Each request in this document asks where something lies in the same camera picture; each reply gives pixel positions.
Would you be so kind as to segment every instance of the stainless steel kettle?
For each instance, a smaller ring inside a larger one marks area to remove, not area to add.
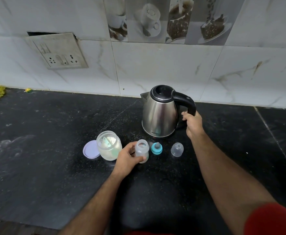
[[[171,135],[178,124],[179,106],[186,106],[195,115],[195,102],[187,95],[167,85],[158,85],[141,94],[144,102],[142,126],[151,136],[163,138]]]

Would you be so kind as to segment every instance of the kettle base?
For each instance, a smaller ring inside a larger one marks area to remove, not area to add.
[[[155,134],[153,134],[152,132],[148,132],[147,130],[145,130],[144,129],[144,127],[143,127],[143,121],[142,121],[142,128],[143,128],[143,130],[148,134],[148,135],[150,135],[150,136],[152,136],[153,138],[168,138],[168,137],[170,137],[174,132],[175,132],[175,130],[173,130],[170,134],[168,134],[168,135],[165,135],[165,136],[156,136]]]

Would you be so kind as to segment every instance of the person's left arm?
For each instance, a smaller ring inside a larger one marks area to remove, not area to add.
[[[131,157],[136,142],[130,142],[118,154],[116,165],[109,178],[80,213],[70,221],[59,235],[102,235],[106,229],[113,208],[117,190],[122,180],[133,167],[145,157]]]

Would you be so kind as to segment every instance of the person's left hand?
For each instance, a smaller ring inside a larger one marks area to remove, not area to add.
[[[128,143],[118,154],[115,168],[112,174],[120,176],[121,179],[125,178],[133,169],[133,167],[139,162],[143,162],[146,157],[136,157],[135,145],[137,142]]]

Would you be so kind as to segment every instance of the kettle spout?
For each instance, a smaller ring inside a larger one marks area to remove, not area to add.
[[[148,94],[149,94],[149,91],[141,94],[141,100],[142,100],[143,104],[145,104],[147,102]]]

